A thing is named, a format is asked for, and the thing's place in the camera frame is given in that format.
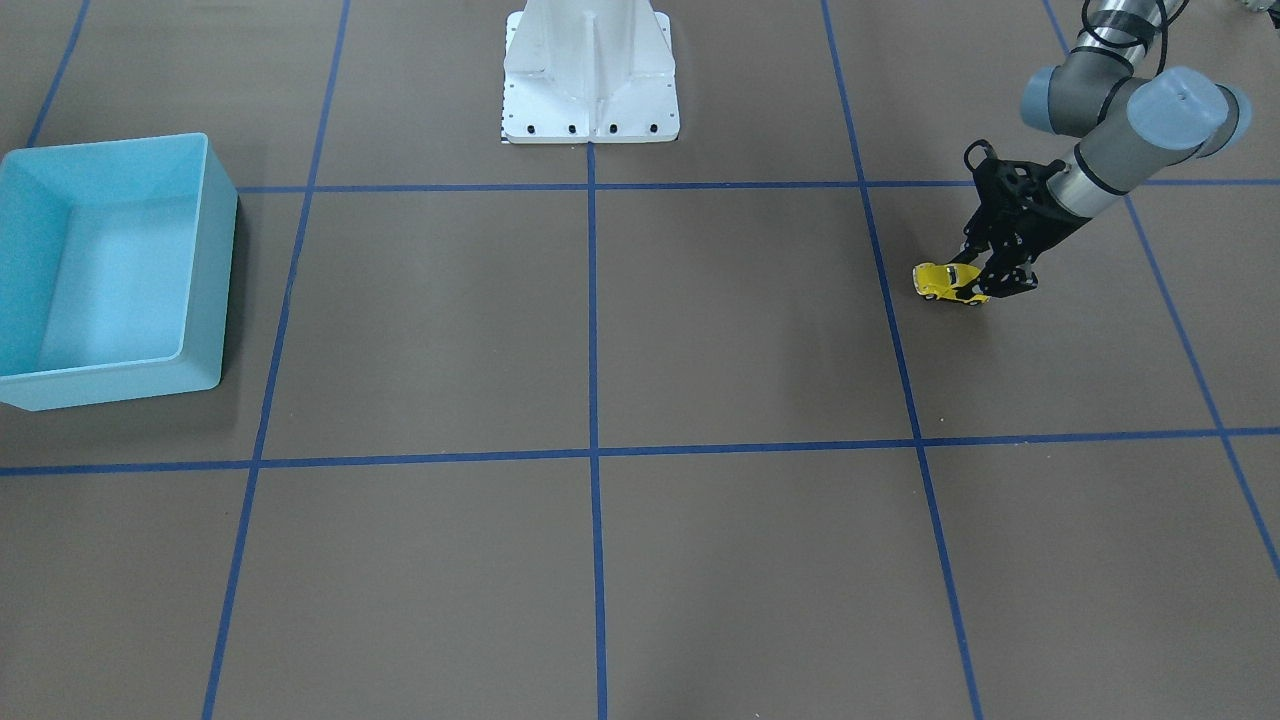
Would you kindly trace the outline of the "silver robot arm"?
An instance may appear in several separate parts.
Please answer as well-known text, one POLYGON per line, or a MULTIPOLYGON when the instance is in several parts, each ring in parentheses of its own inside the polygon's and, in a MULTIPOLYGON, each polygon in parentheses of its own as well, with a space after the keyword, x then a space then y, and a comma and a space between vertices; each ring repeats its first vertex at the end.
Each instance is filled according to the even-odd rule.
POLYGON ((947 290, 916 292, 969 306, 1034 290, 1034 263, 1165 168, 1210 158, 1248 131, 1252 104, 1239 88, 1189 67, 1137 70, 1165 47, 1176 13, 1164 1, 1085 1, 1065 59, 1037 70, 1024 88, 1023 122, 1074 146, 1048 164, 1002 159, 977 140, 969 165, 979 205, 960 252, 941 272, 947 290))

